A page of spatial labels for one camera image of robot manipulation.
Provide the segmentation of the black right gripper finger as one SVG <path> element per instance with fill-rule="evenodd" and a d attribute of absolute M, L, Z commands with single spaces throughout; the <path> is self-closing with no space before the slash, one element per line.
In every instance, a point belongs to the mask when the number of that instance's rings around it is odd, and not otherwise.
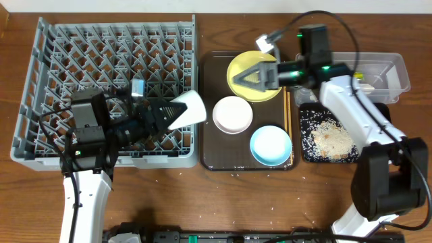
<path fill-rule="evenodd" d="M 266 62 L 258 62 L 233 77 L 234 83 L 250 82 L 265 83 L 267 81 L 265 70 Z"/>
<path fill-rule="evenodd" d="M 249 81 L 245 81 L 245 80 L 234 80 L 234 84 L 243 86 L 243 87 L 247 87 L 253 90 L 257 90 L 260 92 L 265 92 L 266 86 L 265 83 L 262 82 L 249 82 Z"/>

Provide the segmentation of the yellow round plate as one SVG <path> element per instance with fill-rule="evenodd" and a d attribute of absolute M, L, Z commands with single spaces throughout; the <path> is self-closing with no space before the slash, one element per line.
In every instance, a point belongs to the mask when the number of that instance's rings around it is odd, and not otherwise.
<path fill-rule="evenodd" d="M 268 53 L 262 53 L 260 51 L 246 51 L 237 55 L 227 68 L 227 83 L 231 91 L 236 96 L 253 103 L 268 101 L 281 91 L 281 88 L 279 88 L 278 90 L 266 90 L 265 92 L 261 92 L 234 84 L 233 77 L 235 75 L 260 61 L 276 61 L 276 58 Z"/>

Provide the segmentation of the small white cup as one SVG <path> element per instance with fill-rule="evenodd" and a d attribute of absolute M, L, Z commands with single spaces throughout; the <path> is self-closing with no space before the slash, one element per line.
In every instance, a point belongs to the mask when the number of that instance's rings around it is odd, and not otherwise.
<path fill-rule="evenodd" d="M 181 94 L 179 97 L 173 99 L 171 103 L 184 103 L 187 109 L 168 127 L 169 130 L 198 124 L 207 118 L 205 104 L 195 90 L 189 90 Z"/>

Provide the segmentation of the white pink shallow bowl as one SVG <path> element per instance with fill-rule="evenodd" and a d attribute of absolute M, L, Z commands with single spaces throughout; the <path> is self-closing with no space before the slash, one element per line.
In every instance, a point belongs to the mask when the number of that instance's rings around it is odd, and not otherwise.
<path fill-rule="evenodd" d="M 219 100 L 213 109 L 213 122 L 226 134 L 239 134 L 253 121 L 250 104 L 243 98 L 228 96 Z"/>

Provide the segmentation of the light blue bowl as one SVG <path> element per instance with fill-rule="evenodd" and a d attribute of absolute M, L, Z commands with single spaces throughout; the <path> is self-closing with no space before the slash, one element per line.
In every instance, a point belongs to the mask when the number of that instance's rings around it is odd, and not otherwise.
<path fill-rule="evenodd" d="M 263 126 L 250 138 L 250 152 L 262 165 L 282 165 L 292 155 L 292 140 L 288 133 L 278 126 Z"/>

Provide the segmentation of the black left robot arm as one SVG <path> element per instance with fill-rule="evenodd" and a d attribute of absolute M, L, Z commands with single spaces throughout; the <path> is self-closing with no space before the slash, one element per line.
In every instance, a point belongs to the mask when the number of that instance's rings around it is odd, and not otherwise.
<path fill-rule="evenodd" d="M 112 120 L 101 89 L 71 97 L 74 127 L 67 131 L 61 170 L 65 208 L 61 242 L 101 242 L 107 198 L 120 149 L 156 140 L 187 110 L 183 102 L 139 105 L 127 118 Z"/>

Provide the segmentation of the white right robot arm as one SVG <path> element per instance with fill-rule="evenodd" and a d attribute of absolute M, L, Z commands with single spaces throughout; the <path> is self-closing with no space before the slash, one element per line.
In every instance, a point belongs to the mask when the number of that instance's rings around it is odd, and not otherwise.
<path fill-rule="evenodd" d="M 327 28 L 301 26 L 301 59 L 260 61 L 235 75 L 235 84 L 264 92 L 308 88 L 337 118 L 354 141 L 359 158 L 351 184 L 352 205 L 329 233 L 303 240 L 372 242 L 380 227 L 415 208 L 431 205 L 427 183 L 428 148 L 395 128 L 361 90 L 355 69 L 333 61 Z"/>

